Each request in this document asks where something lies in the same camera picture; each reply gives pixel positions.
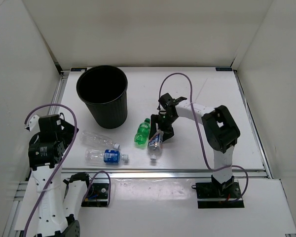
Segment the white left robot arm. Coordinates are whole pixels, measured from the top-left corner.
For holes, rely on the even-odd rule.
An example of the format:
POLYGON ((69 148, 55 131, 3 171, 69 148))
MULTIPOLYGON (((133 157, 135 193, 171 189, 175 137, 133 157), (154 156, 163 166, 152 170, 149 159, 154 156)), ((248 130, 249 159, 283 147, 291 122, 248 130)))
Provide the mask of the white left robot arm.
POLYGON ((80 172, 69 179, 62 179, 63 161, 78 133, 77 124, 70 124, 60 115, 39 117, 30 113, 25 128, 35 124, 39 132, 29 142, 29 165, 36 185, 37 201, 26 221, 24 236, 29 235, 30 224, 37 218, 37 237, 78 237, 78 214, 82 198, 93 194, 94 186, 89 175, 80 172))

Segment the clear unlabelled plastic bottle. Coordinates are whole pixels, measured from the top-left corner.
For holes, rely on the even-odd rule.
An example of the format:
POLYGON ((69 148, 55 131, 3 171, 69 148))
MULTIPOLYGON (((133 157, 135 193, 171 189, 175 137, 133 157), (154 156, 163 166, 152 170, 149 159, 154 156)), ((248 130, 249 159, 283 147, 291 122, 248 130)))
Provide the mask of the clear unlabelled plastic bottle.
POLYGON ((106 148, 119 150, 120 144, 110 137, 84 130, 80 136, 82 144, 92 148, 106 148))

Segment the green plastic soda bottle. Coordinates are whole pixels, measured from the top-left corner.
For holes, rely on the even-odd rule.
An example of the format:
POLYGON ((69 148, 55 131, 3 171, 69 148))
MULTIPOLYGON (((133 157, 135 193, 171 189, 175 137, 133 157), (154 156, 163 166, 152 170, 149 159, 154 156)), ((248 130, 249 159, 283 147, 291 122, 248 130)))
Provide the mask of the green plastic soda bottle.
POLYGON ((137 148, 143 148, 148 141, 150 134, 150 119, 146 118, 138 127, 134 137, 134 143, 137 148))

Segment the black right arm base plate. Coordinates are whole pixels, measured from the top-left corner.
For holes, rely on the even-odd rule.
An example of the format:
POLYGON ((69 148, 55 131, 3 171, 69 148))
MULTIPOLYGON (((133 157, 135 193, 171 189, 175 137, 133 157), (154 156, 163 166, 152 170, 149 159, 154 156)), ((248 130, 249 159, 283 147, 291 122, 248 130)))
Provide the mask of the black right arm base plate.
POLYGON ((234 182, 221 194, 211 182, 195 183, 191 188, 196 191, 199 209, 245 207, 238 182, 234 182))

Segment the clear bottle red-blue label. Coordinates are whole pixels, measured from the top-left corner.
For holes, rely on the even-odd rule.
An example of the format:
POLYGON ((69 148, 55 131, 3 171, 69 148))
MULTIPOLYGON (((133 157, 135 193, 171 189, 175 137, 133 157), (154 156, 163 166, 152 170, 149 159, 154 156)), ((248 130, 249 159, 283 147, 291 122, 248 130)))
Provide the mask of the clear bottle red-blue label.
POLYGON ((163 131, 157 130, 148 141, 148 154, 151 161, 156 161, 162 154, 163 134, 163 131))

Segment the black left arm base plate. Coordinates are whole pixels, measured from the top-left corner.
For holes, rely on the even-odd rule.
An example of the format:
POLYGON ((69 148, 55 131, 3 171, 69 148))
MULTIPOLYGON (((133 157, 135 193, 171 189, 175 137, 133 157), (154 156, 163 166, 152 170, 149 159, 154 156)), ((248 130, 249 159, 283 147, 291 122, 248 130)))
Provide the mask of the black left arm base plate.
POLYGON ((82 207, 109 207, 111 202, 111 180, 109 178, 91 178, 86 182, 87 193, 82 207))

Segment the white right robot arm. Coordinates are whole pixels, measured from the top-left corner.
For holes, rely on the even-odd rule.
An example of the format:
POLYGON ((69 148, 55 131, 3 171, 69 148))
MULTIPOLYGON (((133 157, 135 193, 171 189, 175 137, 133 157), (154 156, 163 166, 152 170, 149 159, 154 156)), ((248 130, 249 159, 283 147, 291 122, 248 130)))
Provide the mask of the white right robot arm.
POLYGON ((172 138, 172 124, 179 117, 203 125, 207 142, 214 151, 212 193, 220 198, 225 196, 234 183, 232 154, 240 137, 240 130, 228 108, 224 105, 206 107, 190 102, 185 97, 174 99, 169 93, 162 95, 158 102, 165 111, 150 117, 148 148, 152 150, 160 147, 163 141, 172 138))

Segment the clear bottle blue label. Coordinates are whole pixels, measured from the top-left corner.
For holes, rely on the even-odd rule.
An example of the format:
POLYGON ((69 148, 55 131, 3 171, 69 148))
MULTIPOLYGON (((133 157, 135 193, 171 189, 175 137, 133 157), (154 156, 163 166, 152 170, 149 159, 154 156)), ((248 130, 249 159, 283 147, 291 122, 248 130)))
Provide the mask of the clear bottle blue label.
POLYGON ((87 149, 85 160, 87 164, 95 166, 119 165, 120 163, 128 164, 129 156, 118 150, 87 149))

